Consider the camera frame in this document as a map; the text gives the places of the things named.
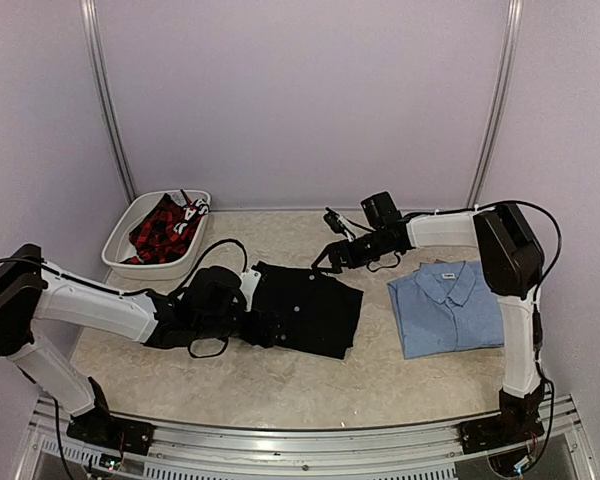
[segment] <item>metal frame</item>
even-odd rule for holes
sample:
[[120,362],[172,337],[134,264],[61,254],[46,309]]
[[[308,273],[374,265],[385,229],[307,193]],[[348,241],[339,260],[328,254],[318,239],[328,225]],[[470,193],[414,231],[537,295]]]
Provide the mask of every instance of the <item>metal frame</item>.
[[[540,407],[547,427],[549,396]],[[154,441],[147,457],[126,454],[124,476],[138,479],[256,478],[314,480],[347,478],[356,480],[427,478],[425,472],[440,472],[439,478],[455,478],[455,464],[485,452],[463,455],[458,437],[460,421],[444,420],[417,425],[355,430],[258,430],[212,427],[132,415],[128,418],[156,425]],[[54,405],[49,397],[38,401],[21,446],[16,480],[32,480],[41,452],[58,456],[55,440]],[[61,430],[69,417],[61,413]],[[591,449],[576,407],[570,396],[555,402],[552,436],[564,434],[579,480],[595,480]],[[85,445],[63,434],[69,461],[86,464],[101,453],[115,453]],[[493,450],[490,454],[512,447]]]
[[100,30],[98,29],[98,14],[96,11],[95,0],[80,0],[82,9],[82,21],[84,23],[84,31],[87,37],[87,46],[89,48],[89,58],[91,67],[96,81],[96,90],[100,98],[100,107],[102,109],[102,117],[107,127],[109,141],[113,149],[118,176],[124,189],[127,202],[133,202],[137,196],[137,189],[131,174],[131,168],[127,161],[127,156],[122,146],[122,139],[118,129],[118,120],[116,119],[113,102],[111,100],[111,92],[109,91],[109,83],[107,81],[107,69],[104,62],[104,54],[102,52],[102,43],[100,41]]
[[505,28],[504,44],[500,56],[500,67],[496,81],[496,90],[491,102],[491,111],[487,130],[482,140],[480,148],[480,157],[476,173],[473,176],[469,196],[465,204],[466,207],[472,207],[476,204],[482,193],[487,171],[493,156],[493,149],[500,129],[500,122],[504,112],[507,92],[509,90],[509,81],[513,70],[513,60],[515,57],[516,46],[518,44],[518,33],[520,31],[520,21],[522,17],[522,0],[509,0],[509,13],[507,15],[507,25]]

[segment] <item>metal pole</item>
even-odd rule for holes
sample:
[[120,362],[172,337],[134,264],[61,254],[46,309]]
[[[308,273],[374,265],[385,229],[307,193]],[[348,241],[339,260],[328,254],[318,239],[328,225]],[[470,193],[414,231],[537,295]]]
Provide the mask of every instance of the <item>metal pole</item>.
[[109,141],[113,149],[116,169],[120,177],[120,182],[124,189],[125,197],[129,203],[133,202],[138,196],[129,162],[122,146],[118,121],[116,118],[113,102],[111,101],[111,92],[107,81],[107,70],[102,53],[102,43],[100,41],[100,31],[98,29],[98,15],[96,12],[95,0],[80,0],[82,9],[82,21],[84,31],[87,37],[87,47],[89,49],[89,58],[96,81],[96,90],[100,98],[100,107],[102,117],[107,127]]
[[482,193],[484,182],[487,178],[489,164],[493,156],[493,149],[500,129],[500,122],[504,112],[505,101],[511,80],[513,70],[513,59],[515,57],[516,46],[518,43],[518,32],[520,30],[520,20],[522,16],[522,0],[509,0],[509,13],[507,16],[507,25],[505,28],[504,44],[502,55],[500,56],[500,67],[496,81],[496,90],[491,102],[491,111],[489,113],[489,122],[482,147],[480,148],[480,157],[476,173],[473,177],[471,190],[465,204],[466,207],[472,207],[476,204]]

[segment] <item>light purple wall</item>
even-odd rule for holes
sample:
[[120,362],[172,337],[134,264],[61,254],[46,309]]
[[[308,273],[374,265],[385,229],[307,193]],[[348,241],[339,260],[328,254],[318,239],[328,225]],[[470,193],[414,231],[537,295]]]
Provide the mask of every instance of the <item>light purple wall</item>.
[[142,192],[221,208],[464,203],[506,0],[102,0],[113,99]]
[[[99,250],[124,209],[77,1],[0,2],[0,256],[24,242],[102,278]],[[47,325],[65,352],[76,330]],[[0,480],[38,391],[0,359]]]
[[[543,358],[573,394],[600,466],[600,0],[525,2],[482,201],[506,197],[547,207],[564,230],[542,295]],[[545,225],[534,221],[551,256]]]

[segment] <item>folded blue shirt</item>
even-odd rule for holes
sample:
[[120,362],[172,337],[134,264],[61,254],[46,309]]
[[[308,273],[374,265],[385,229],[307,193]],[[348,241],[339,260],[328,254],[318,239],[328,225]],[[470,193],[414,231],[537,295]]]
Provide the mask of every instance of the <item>folded blue shirt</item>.
[[502,313],[480,262],[422,265],[388,287],[404,358],[504,344]]

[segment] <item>clothing label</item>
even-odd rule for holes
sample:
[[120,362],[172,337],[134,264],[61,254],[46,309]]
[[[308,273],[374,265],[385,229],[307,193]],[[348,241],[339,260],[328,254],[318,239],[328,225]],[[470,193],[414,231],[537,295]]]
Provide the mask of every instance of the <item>clothing label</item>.
[[178,205],[179,207],[184,207],[186,205],[189,204],[189,202],[187,202],[187,199],[184,198],[184,195],[182,194],[182,192],[173,192],[170,193],[169,195],[171,195],[171,200],[174,201],[174,203],[176,205]]

